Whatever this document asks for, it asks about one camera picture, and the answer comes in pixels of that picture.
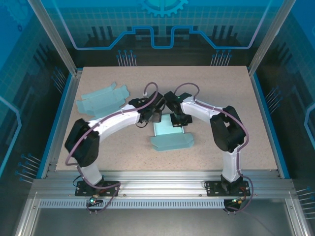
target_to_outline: beige work surface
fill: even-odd
[[[198,100],[218,107],[233,106],[250,134],[249,144],[241,151],[242,169],[276,169],[267,133],[261,118],[252,84],[245,66],[154,66],[154,67],[84,67],[75,100],[116,82],[117,88],[126,85],[130,93],[127,102],[140,98],[148,82],[154,81],[165,94],[185,82],[200,86]],[[155,91],[148,88],[148,95]],[[195,94],[196,88],[185,86],[178,93]],[[65,142],[74,122],[88,115],[80,114],[74,103],[64,137]],[[136,125],[122,129],[99,147],[97,165],[100,170],[221,170],[222,151],[215,145],[211,127],[196,118],[185,127],[192,133],[191,148],[157,152],[150,137],[153,124],[140,129]],[[74,170],[64,164],[67,150],[62,147],[57,170]]]

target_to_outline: glass panel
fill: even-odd
[[[43,4],[78,67],[248,65],[282,0]]]
[[[0,228],[1,235],[12,235],[38,171],[68,71],[28,2],[1,3]]]
[[[314,8],[312,0],[295,3],[257,70],[289,174],[298,190],[308,185],[315,188]]]

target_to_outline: enclosure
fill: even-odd
[[[314,9],[311,0],[1,1],[1,235],[313,235]],[[150,81],[162,94],[193,82],[200,101],[236,109],[251,136],[241,152],[254,186],[246,211],[228,215],[218,206],[229,198],[207,196],[223,160],[195,118],[182,130],[193,137],[186,149],[155,147],[151,123],[107,137],[96,163],[122,185],[105,212],[85,210],[64,144],[76,120],[105,111],[80,105],[126,87],[117,109],[108,105],[117,111]]]

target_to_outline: black mounting plate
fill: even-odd
[[[102,186],[106,187],[106,186],[116,184],[116,183],[119,183],[119,181],[104,181]],[[97,193],[99,194],[100,197],[112,197],[115,191],[116,189],[115,187],[113,187],[113,188],[106,189],[104,192],[98,193],[99,190],[92,188],[87,183],[85,183],[85,181],[78,181],[74,195],[77,197],[91,197]]]
[[[245,192],[247,197],[251,195],[248,181],[239,183],[239,190],[233,191],[230,194],[227,194],[222,188],[221,181],[205,181],[204,186],[208,197],[243,197],[244,192],[240,189],[241,187],[248,188]]]

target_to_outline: vent grille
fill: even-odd
[[[108,199],[92,208],[102,208]],[[40,208],[85,208],[86,199],[45,199],[41,200]],[[111,209],[208,209],[224,208],[222,199],[115,199],[108,208]]]

